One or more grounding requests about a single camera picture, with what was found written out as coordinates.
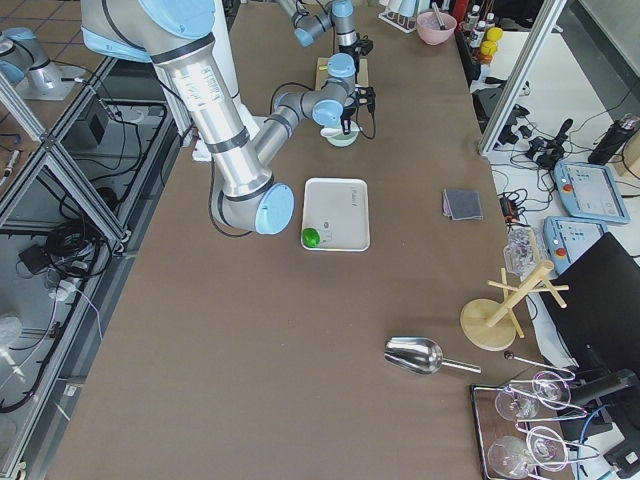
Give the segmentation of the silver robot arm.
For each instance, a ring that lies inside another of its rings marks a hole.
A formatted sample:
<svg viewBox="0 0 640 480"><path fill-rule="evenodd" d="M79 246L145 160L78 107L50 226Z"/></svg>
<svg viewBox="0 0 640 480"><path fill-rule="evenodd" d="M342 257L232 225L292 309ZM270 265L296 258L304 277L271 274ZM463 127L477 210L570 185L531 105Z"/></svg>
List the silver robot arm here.
<svg viewBox="0 0 640 480"><path fill-rule="evenodd" d="M300 1L281 0L277 4L289 16L294 35L303 47L312 45L326 32L334 31L339 52L350 55L359 69L359 40L355 27L354 7L351 1L330 1L317 14L311 13Z"/></svg>
<svg viewBox="0 0 640 480"><path fill-rule="evenodd" d="M262 235L281 232L294 211L292 189L278 183L269 167L298 124L312 119L338 125L355 97L359 37L349 1L331 1L326 13L312 15L294 1L282 8L295 36L311 45L334 30L339 52L328 60L328 78L318 91L286 93L256 130L239 112L219 65L230 49L215 46L228 33L218 1L84 1L82 34L92 51L150 63L166 73L212 158L209 211L228 227Z"/></svg>

